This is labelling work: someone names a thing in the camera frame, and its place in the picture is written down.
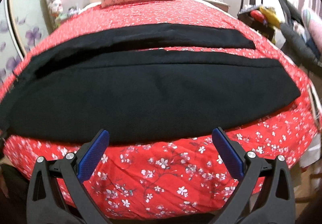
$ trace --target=cherry blossom pattern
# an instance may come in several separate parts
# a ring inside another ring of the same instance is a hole
[[[283,65],[301,96],[279,112],[231,129],[227,135],[245,150],[254,150],[260,157],[274,159],[282,154],[289,166],[298,161],[318,132],[310,110],[308,77],[245,24],[193,0],[91,8],[62,24],[34,47],[22,62],[17,63],[15,59],[15,74],[19,75],[33,56],[71,38],[105,29],[163,22],[237,29],[253,40],[256,46],[256,51],[200,47],[170,47],[165,50],[216,51],[249,58],[273,58]],[[6,30],[2,22],[0,32]],[[0,100],[14,81],[13,75],[4,81],[0,88]],[[38,156],[45,156],[47,160],[62,158],[66,153],[64,148],[68,152],[76,152],[79,145],[11,136],[6,141],[4,153],[20,172],[30,178]],[[110,218],[158,219],[215,211],[224,205],[237,185],[218,156],[211,136],[108,147],[104,154],[106,157],[102,157],[90,180],[84,182],[84,187]],[[58,183],[64,199],[73,205],[62,180]],[[259,181],[254,192],[258,192],[261,185]]]

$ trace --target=chair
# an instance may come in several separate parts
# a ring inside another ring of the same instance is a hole
[[[249,0],[249,4],[256,5],[256,0]],[[240,10],[243,8],[243,5],[244,5],[244,0],[241,0]],[[270,26],[265,26],[261,22],[255,20],[254,18],[252,18],[250,16],[249,12],[239,13],[237,15],[237,19],[242,21],[243,23],[247,24],[249,27],[251,27],[255,31],[258,31],[260,34],[265,36],[270,41],[273,39],[274,33],[275,33],[274,28],[272,28]]]

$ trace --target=bed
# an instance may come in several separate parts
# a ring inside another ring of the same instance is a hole
[[[282,154],[292,167],[317,138],[321,105],[306,74],[296,67],[269,41],[242,22],[199,0],[174,0],[132,3],[102,8],[90,7],[63,23],[49,37],[33,48],[16,67],[19,75],[32,56],[74,37],[106,29],[140,24],[192,24],[239,30],[253,40],[256,50],[238,48],[169,47],[165,50],[215,51],[248,58],[279,60],[300,89],[301,96],[287,107],[247,125],[230,129],[227,135],[245,150],[258,156],[275,158]],[[0,88],[0,99],[15,80],[10,75]],[[11,136],[4,154],[27,178],[38,156],[60,159],[76,152],[78,144],[51,143],[28,137]],[[64,183],[59,180],[65,200],[73,205]],[[220,209],[234,191],[234,180],[212,144],[211,136],[183,138],[173,142],[156,142],[106,149],[85,188],[102,210],[114,219],[156,219]],[[254,193],[262,186],[257,183]]]

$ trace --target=white flower print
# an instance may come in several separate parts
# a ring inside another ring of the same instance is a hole
[[[162,169],[165,169],[168,166],[168,160],[161,158],[159,161],[156,161],[156,164],[161,166]]]
[[[176,149],[177,148],[177,145],[173,144],[172,142],[169,142],[168,143],[168,147],[173,148],[173,149]]]
[[[182,186],[181,188],[179,187],[177,190],[177,193],[180,195],[183,195],[185,192],[188,192],[188,190],[185,189],[185,186]]]
[[[66,156],[66,154],[68,153],[68,150],[65,147],[61,148],[60,146],[58,146],[57,150],[59,150],[62,153],[62,156]]]
[[[106,190],[106,197],[109,199],[115,199],[115,198],[118,198],[118,193],[114,190]]]
[[[205,150],[206,149],[204,148],[204,146],[201,146],[198,151],[200,151],[200,153],[202,154]]]
[[[204,139],[204,141],[205,141],[205,143],[207,143],[207,144],[211,144],[211,143],[213,143],[213,139],[212,139],[211,137],[207,137],[207,138],[205,138],[205,139]]]
[[[223,173],[217,173],[216,174],[216,178],[218,178],[218,179],[220,179],[221,181],[223,181],[223,180],[225,180],[225,178],[226,178],[226,175],[225,174],[223,174]]]
[[[107,162],[107,160],[108,160],[108,156],[106,156],[105,154],[103,154],[103,156],[102,156],[102,158],[101,158],[102,163],[103,163],[103,164],[104,164],[104,163],[106,163],[106,162]]]
[[[129,208],[129,207],[130,207],[130,203],[128,202],[128,200],[127,200],[127,199],[126,199],[126,200],[122,199],[122,202],[123,202],[123,206],[125,206],[125,207],[127,207],[127,208]]]
[[[263,154],[263,147],[258,146],[256,150],[259,154]]]
[[[220,155],[218,154],[218,160],[217,160],[218,164],[222,164],[223,163],[223,159],[220,157]]]
[[[186,163],[187,161],[190,160],[190,157],[188,156],[187,152],[181,153],[180,157],[182,158],[182,160],[181,160],[182,164],[184,164],[184,163]]]
[[[186,173],[195,173],[197,170],[197,165],[192,165],[192,164],[189,164],[187,167],[186,167]]]
[[[105,181],[107,179],[106,173],[97,172],[97,175],[101,178],[102,181]]]
[[[124,156],[123,154],[120,155],[121,163],[127,162],[130,163],[130,159],[127,159],[128,154],[126,153]]]
[[[147,178],[152,178],[153,173],[154,173],[154,171],[148,171]]]
[[[126,152],[127,152],[127,153],[133,152],[133,151],[134,151],[134,149],[135,149],[135,147],[134,147],[134,146],[129,146],[129,147],[127,148]]]
[[[148,145],[142,145],[142,148],[144,149],[144,150],[149,150],[149,149],[151,149],[151,145],[150,144],[148,144]]]
[[[271,148],[272,148],[272,152],[276,151],[276,149],[277,149],[275,144],[271,145]]]

